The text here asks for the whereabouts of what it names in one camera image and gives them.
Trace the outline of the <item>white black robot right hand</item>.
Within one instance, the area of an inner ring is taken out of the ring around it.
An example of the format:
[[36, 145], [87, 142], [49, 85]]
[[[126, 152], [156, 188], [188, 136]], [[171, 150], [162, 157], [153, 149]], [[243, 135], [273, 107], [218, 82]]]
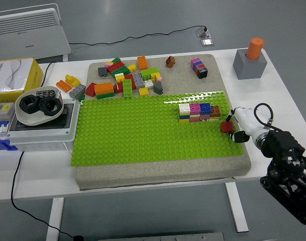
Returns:
[[260, 142], [263, 141], [268, 134], [268, 130], [264, 129], [263, 125], [256, 119], [254, 109], [237, 107], [232, 109], [228, 114], [226, 121], [230, 121], [234, 117], [240, 126], [240, 131], [229, 134], [234, 143], [245, 143], [250, 137], [253, 143], [258, 148]]

